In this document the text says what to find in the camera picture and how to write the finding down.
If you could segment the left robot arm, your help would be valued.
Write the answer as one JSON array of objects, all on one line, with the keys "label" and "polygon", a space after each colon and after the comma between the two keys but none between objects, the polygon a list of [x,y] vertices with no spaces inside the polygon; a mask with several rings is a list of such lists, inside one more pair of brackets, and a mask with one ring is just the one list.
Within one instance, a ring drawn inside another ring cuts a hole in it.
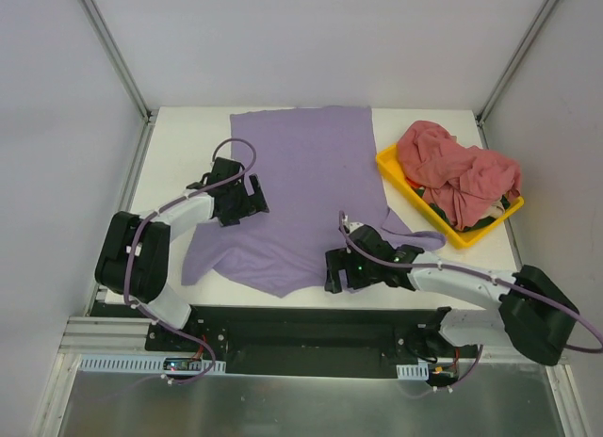
[{"label": "left robot arm", "polygon": [[173,201],[144,216],[116,213],[95,267],[95,281],[166,323],[166,338],[177,350],[191,350],[200,331],[191,306],[168,284],[171,243],[199,224],[225,228],[268,211],[258,176],[247,176],[243,164],[219,157],[210,172]]}]

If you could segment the purple t shirt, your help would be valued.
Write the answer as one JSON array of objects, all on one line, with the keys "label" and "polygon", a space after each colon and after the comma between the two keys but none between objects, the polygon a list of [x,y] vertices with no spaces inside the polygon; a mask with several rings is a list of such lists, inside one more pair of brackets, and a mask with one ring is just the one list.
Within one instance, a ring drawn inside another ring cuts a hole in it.
[{"label": "purple t shirt", "polygon": [[214,270],[226,279],[282,298],[322,285],[325,253],[344,243],[338,215],[346,212],[396,247],[436,251],[437,232],[412,232],[389,207],[375,164],[372,111],[328,106],[234,114],[231,134],[257,151],[257,174],[269,211],[240,224],[197,226],[181,283]]}]

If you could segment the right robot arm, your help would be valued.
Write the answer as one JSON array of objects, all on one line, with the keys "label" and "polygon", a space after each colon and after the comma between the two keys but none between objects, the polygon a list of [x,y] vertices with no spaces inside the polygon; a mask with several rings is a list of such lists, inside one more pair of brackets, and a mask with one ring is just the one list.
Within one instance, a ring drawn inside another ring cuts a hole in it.
[{"label": "right robot arm", "polygon": [[349,244],[325,254],[326,291],[385,283],[473,304],[469,311],[439,307],[422,325],[417,338],[426,358],[484,345],[512,347],[537,364],[559,362],[576,324],[569,313],[577,307],[541,269],[510,272],[451,263],[413,245],[393,247],[365,224],[353,223],[344,234]]}]

